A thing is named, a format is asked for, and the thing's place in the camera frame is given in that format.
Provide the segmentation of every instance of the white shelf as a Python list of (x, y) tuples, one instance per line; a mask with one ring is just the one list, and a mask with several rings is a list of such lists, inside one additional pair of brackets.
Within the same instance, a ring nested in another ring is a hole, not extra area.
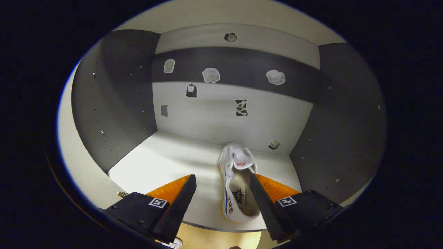
[[(211, 230), (246, 232), (266, 229), (260, 215), (235, 224), (222, 214), (223, 180), (217, 167), (221, 144), (202, 142), (157, 131), (129, 152), (108, 176), (126, 192), (148, 193), (189, 174), (195, 174), (197, 189), (183, 222)], [(288, 155), (251, 150), (258, 173), (301, 191)]]

